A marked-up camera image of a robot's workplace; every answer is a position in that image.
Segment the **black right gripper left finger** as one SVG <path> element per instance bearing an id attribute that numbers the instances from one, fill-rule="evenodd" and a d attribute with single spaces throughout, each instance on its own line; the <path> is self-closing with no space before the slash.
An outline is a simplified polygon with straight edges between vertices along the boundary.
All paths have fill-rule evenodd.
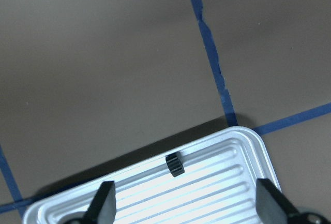
<path id="1" fill-rule="evenodd" d="M 103 182 L 97 190 L 81 223 L 113 223 L 116 216 L 115 182 Z"/>

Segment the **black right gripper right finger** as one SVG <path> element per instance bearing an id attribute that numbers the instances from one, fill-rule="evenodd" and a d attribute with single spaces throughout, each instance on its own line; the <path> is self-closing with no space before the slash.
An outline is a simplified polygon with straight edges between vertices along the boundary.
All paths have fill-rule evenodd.
<path id="1" fill-rule="evenodd" d="M 262 223 L 303 223 L 297 208 L 268 178 L 258 178 L 255 209 Z"/>

